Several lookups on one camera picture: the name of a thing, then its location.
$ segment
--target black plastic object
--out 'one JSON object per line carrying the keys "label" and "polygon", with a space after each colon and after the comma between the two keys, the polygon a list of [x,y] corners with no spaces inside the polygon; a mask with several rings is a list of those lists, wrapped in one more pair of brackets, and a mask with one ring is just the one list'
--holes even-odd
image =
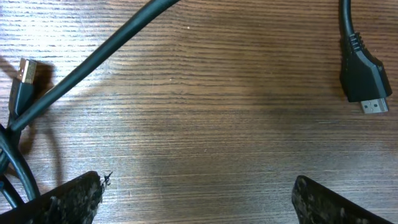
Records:
{"label": "black plastic object", "polygon": [[392,224],[305,176],[298,176],[292,203],[300,224]]}
{"label": "black plastic object", "polygon": [[8,107],[13,118],[19,117],[25,112],[34,100],[34,86],[30,83],[23,83],[13,79]]}
{"label": "black plastic object", "polygon": [[366,49],[354,32],[351,0],[340,0],[341,62],[340,81],[349,102],[387,98],[392,94],[381,61]]}

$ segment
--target gold-plated usb plug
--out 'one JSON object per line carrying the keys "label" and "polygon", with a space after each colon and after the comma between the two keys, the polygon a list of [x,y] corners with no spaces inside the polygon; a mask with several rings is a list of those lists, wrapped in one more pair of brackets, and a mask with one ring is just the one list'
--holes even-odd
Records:
{"label": "gold-plated usb plug", "polygon": [[16,78],[22,83],[32,84],[35,77],[36,65],[36,62],[32,60],[21,58]]}

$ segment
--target wooden surface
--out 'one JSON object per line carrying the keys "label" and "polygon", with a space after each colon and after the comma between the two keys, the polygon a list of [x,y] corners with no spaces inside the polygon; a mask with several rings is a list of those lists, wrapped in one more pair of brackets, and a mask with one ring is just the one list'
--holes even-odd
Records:
{"label": "wooden surface", "polygon": [[[1,1],[0,122],[20,57],[58,83],[144,3]],[[353,0],[389,113],[345,100],[337,0],[183,0],[36,119],[21,150],[42,193],[113,171],[96,223],[297,223],[300,174],[398,222],[397,15],[397,1]]]}

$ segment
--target cable strain relief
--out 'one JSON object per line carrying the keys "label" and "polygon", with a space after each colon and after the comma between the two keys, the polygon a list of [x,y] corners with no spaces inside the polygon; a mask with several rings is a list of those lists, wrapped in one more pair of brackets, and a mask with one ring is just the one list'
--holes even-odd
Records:
{"label": "cable strain relief", "polygon": [[348,37],[348,42],[352,52],[359,52],[366,48],[365,45],[363,44],[363,40],[359,32],[351,34]]}

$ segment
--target usb cable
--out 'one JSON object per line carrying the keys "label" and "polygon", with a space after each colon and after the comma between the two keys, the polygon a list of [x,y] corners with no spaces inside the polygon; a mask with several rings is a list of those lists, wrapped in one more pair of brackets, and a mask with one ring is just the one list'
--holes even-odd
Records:
{"label": "usb cable", "polygon": [[[53,87],[44,96],[31,105],[29,105],[31,101],[25,98],[29,95],[26,93],[30,91],[29,85],[31,85],[31,83],[28,83],[28,87],[26,85],[30,80],[29,77],[26,76],[24,78],[23,75],[19,75],[17,77],[18,80],[14,79],[14,82],[16,83],[12,84],[15,88],[13,88],[10,96],[10,102],[12,102],[10,103],[12,105],[12,107],[10,107],[10,121],[7,129],[0,124],[0,148],[2,149],[2,152],[0,153],[0,174],[4,173],[8,163],[11,163],[25,188],[29,200],[39,197],[40,192],[32,171],[29,169],[29,166],[22,154],[17,150],[21,131],[36,117],[42,114],[52,103],[57,101],[61,96],[71,90],[77,83],[82,81],[82,79],[101,65],[108,57],[117,51],[118,48],[123,46],[148,23],[178,1],[179,0],[150,0],[108,40],[101,44],[85,61],[60,81],[58,85]],[[30,61],[28,62],[28,65],[25,64],[21,66],[21,68],[31,68],[29,67]],[[20,73],[29,71],[29,69],[23,69],[22,71],[21,68]],[[4,186],[6,186],[6,182],[8,181],[0,181],[0,190],[5,190]],[[15,191],[7,189],[7,192],[2,192],[6,196]],[[17,206],[19,202],[20,200],[18,200],[17,197],[14,197],[14,201],[11,204],[13,206]]]}
{"label": "usb cable", "polygon": [[[32,60],[27,60],[22,58],[19,64],[19,70],[12,80],[10,97],[8,101],[9,108],[9,119],[8,126],[14,122],[23,112],[25,112],[34,102],[34,76],[36,71],[36,62]],[[14,133],[9,133],[9,140],[13,147],[13,153],[17,154],[20,158],[20,164],[24,168],[24,174],[26,179],[21,179],[24,186],[29,190],[27,195],[29,199],[36,198],[40,195],[39,188],[34,180],[32,172],[28,166],[25,166],[26,161],[24,160],[22,154],[18,150],[19,140],[21,138],[21,131],[16,131]],[[4,175],[7,167],[9,165],[9,160],[4,151],[0,152],[0,192],[4,195],[7,201],[13,208],[20,206],[24,203],[19,194],[15,191],[14,187],[7,180]]]}
{"label": "usb cable", "polygon": [[360,102],[366,114],[387,112],[386,98],[392,90],[386,71],[354,31],[351,0],[340,1],[340,29],[343,53],[340,81],[348,101]]}

